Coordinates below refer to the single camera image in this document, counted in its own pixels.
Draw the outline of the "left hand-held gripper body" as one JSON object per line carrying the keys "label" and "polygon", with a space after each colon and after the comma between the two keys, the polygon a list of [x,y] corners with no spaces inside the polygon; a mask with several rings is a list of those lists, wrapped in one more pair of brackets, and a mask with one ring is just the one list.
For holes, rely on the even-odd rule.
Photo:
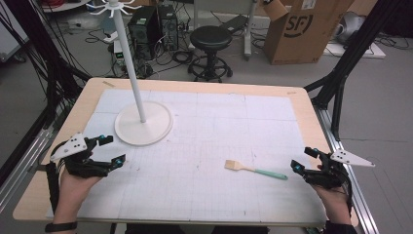
{"label": "left hand-held gripper body", "polygon": [[98,145],[96,137],[85,137],[78,132],[52,151],[51,160],[60,160],[71,175],[88,178],[108,176],[110,163],[94,161],[91,156]]}

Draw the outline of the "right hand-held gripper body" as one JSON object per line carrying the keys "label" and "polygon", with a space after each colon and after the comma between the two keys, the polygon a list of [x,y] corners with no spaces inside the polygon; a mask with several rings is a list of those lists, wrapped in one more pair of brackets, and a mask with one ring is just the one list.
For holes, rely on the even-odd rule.
{"label": "right hand-held gripper body", "polygon": [[375,167],[375,164],[344,149],[333,153],[320,152],[320,170],[305,169],[304,180],[307,183],[319,185],[326,189],[340,187],[349,177],[344,165]]}

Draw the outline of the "white hook stand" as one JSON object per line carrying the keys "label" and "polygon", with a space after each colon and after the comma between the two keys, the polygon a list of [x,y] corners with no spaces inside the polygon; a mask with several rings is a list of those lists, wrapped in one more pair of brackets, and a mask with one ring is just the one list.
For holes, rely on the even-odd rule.
{"label": "white hook stand", "polygon": [[134,0],[122,3],[119,0],[101,0],[102,5],[88,7],[98,9],[95,15],[109,12],[109,17],[113,19],[121,48],[124,55],[125,65],[131,81],[131,88],[135,104],[130,104],[123,108],[115,120],[115,132],[124,142],[136,145],[147,146],[159,142],[165,138],[173,125],[173,119],[169,109],[161,103],[155,101],[143,101],[138,87],[134,70],[130,46],[128,42],[122,14],[127,14],[126,9],[139,9],[133,7]]}

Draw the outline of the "green handled pastry brush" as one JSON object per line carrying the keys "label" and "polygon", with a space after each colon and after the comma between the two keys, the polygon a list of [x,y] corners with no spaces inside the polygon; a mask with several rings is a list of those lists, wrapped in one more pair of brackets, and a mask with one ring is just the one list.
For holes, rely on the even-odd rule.
{"label": "green handled pastry brush", "polygon": [[247,171],[254,172],[254,173],[257,173],[257,174],[261,174],[261,175],[264,175],[264,176],[270,176],[270,177],[274,177],[274,178],[277,178],[277,179],[288,180],[287,175],[283,175],[283,174],[279,174],[279,173],[275,173],[275,172],[270,172],[270,171],[265,171],[265,170],[260,170],[260,169],[254,169],[254,168],[251,168],[251,167],[247,167],[247,166],[243,165],[242,163],[240,163],[238,161],[234,161],[234,160],[226,160],[225,164],[224,164],[224,168],[229,169],[229,170],[233,170],[233,171],[247,170]]}

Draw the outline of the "person's right hand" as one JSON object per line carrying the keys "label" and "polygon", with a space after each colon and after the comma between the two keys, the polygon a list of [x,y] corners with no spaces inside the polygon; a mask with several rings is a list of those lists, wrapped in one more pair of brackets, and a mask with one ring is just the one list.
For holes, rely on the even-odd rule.
{"label": "person's right hand", "polygon": [[325,189],[319,185],[313,185],[312,188],[320,197],[330,222],[337,224],[352,223],[347,204],[348,196],[342,187]]}

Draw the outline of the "person's left hand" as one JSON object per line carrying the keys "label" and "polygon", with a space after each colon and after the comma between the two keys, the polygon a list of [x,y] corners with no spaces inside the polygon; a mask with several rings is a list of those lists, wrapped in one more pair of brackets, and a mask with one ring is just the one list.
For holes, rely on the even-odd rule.
{"label": "person's left hand", "polygon": [[64,170],[60,177],[60,192],[56,215],[76,215],[88,197],[92,187],[100,181],[100,177],[83,178],[71,175]]}

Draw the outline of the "white grid mat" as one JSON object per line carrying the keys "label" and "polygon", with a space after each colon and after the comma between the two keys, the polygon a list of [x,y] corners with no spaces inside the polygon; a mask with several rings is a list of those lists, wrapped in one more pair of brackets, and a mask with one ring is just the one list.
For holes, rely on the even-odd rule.
{"label": "white grid mat", "polygon": [[[164,104],[173,125],[163,140],[98,147],[94,159],[126,155],[125,165],[95,185],[82,220],[319,225],[315,191],[290,168],[309,165],[303,130],[288,97],[145,91]],[[288,180],[224,168],[226,160]]]}

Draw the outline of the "white power meter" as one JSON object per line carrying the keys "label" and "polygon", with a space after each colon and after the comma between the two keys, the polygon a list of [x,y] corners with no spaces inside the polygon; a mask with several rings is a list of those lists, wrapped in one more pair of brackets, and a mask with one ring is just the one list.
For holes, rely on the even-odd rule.
{"label": "white power meter", "polygon": [[122,50],[122,46],[119,40],[115,40],[113,43],[113,52],[118,65],[123,66],[125,64],[125,58]]}

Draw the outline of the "cardboard box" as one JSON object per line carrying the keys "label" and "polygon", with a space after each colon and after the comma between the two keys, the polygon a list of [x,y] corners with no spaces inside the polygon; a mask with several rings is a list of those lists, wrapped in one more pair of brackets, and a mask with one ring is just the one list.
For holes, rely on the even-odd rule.
{"label": "cardboard box", "polygon": [[355,0],[259,0],[270,19],[263,52],[270,64],[315,63]]}

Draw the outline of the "large black computer tower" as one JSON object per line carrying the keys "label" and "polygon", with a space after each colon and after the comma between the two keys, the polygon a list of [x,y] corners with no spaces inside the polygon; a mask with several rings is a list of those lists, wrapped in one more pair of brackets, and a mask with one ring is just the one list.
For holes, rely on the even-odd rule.
{"label": "large black computer tower", "polygon": [[137,9],[128,23],[135,56],[138,59],[153,59],[155,44],[161,38],[157,8],[143,6]]}

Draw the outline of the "slim black computer tower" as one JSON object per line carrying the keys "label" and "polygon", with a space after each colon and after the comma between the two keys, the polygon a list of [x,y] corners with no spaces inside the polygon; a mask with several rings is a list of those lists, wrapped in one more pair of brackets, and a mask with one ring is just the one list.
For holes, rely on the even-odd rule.
{"label": "slim black computer tower", "polygon": [[158,7],[163,45],[168,51],[178,49],[177,17],[172,5],[160,5]]}

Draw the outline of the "white appliance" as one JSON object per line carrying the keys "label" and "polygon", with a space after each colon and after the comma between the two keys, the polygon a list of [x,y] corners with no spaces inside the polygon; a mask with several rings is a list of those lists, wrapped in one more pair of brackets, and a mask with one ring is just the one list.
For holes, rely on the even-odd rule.
{"label": "white appliance", "polygon": [[347,12],[336,27],[334,39],[343,45],[349,45],[365,22],[365,17],[354,12]]}

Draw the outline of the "black round stool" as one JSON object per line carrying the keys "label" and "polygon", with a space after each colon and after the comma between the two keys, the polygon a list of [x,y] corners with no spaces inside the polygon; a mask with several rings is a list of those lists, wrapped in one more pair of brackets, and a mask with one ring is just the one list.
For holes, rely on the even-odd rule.
{"label": "black round stool", "polygon": [[227,29],[216,25],[200,26],[191,33],[190,42],[205,53],[204,56],[193,59],[188,66],[187,71],[195,76],[195,82],[200,79],[217,79],[221,83],[222,76],[233,76],[232,68],[217,56],[219,51],[228,48],[232,42],[232,35]]}

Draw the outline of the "aluminium rail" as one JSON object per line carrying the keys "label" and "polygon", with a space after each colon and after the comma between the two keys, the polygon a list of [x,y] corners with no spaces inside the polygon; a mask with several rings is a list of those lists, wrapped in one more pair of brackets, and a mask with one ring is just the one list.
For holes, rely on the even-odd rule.
{"label": "aluminium rail", "polygon": [[[327,110],[321,110],[317,107],[315,112],[319,118],[319,123],[323,129],[325,138],[330,148],[330,152],[336,151],[338,149],[343,149],[344,145],[340,140],[337,140],[330,130],[332,118]],[[353,207],[355,214],[353,217],[356,217],[358,224],[356,225],[357,232],[360,234],[380,234],[376,222],[373,218],[371,211],[367,205],[367,202],[362,193],[361,187],[358,183],[356,174],[354,172],[354,167],[350,165],[345,165],[345,168],[349,174],[350,180],[352,182],[353,188]]]}
{"label": "aluminium rail", "polygon": [[38,134],[29,138],[21,158],[0,186],[0,214],[7,208],[24,178],[35,167],[35,162],[45,152],[53,135],[54,130],[41,129]]}

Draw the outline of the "black metal frame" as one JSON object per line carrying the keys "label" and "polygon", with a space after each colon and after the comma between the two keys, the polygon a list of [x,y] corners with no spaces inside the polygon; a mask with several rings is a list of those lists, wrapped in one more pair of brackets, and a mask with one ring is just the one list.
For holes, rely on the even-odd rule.
{"label": "black metal frame", "polygon": [[329,102],[334,99],[330,130],[337,140],[340,140],[339,126],[347,78],[402,1],[378,0],[331,72],[304,87],[307,92],[320,88],[319,93],[312,98],[312,104],[318,109],[326,110]]}
{"label": "black metal frame", "polygon": [[[29,38],[21,47],[33,65],[33,71],[23,70],[9,73],[9,64],[0,62],[0,186],[17,166],[34,135],[46,124],[52,122],[52,109],[62,98],[75,98],[81,88],[77,77],[88,80],[86,73],[70,65],[62,58],[53,40],[35,12],[29,0],[1,0],[0,23],[15,39],[20,36],[1,14],[7,7]],[[45,88],[33,88],[29,80],[33,77],[43,79]],[[47,105],[34,116],[29,111],[34,108],[34,94],[44,91]]]}

